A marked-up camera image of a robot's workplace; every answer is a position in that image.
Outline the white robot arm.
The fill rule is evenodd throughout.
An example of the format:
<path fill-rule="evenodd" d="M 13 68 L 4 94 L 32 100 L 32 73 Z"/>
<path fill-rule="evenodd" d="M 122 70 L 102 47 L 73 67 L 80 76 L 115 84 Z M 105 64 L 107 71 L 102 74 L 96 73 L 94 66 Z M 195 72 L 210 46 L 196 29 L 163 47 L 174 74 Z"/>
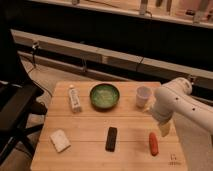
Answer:
<path fill-rule="evenodd" d="M 159 124 L 165 124 L 174 113 L 179 113 L 213 135 L 213 107 L 195 100 L 191 93 L 192 84 L 183 77 L 162 84 L 154 91 L 152 117 Z"/>

